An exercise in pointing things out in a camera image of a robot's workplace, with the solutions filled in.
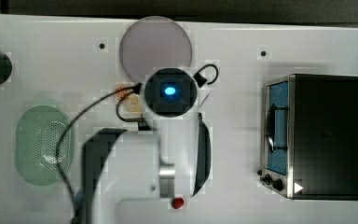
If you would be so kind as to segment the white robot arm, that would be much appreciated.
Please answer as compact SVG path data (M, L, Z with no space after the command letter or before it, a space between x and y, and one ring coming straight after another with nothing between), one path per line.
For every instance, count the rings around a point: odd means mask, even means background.
M79 224L117 224L123 201L199 193L212 166L200 113L209 84L200 72L162 68L138 92L146 131L104 128L83 145Z

